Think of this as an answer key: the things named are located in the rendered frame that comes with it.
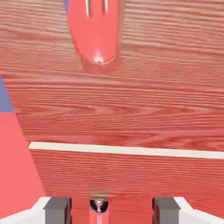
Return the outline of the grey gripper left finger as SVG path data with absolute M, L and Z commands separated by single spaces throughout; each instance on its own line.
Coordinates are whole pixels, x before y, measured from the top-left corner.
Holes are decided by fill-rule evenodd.
M 30 209 L 0 219 L 0 224 L 71 224 L 70 197 L 40 197 Z

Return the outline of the red wooden cabinet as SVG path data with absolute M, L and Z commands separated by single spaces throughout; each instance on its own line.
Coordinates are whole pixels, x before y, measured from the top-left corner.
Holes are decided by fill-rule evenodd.
M 214 150 L 27 141 L 0 76 L 0 217 L 28 209 L 39 197 L 48 196 L 31 150 L 224 160 L 224 151 Z

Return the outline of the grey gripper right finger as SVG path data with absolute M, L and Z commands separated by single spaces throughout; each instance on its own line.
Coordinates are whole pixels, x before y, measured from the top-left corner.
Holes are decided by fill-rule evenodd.
M 152 224 L 224 224 L 224 219 L 193 209 L 184 197 L 154 197 Z

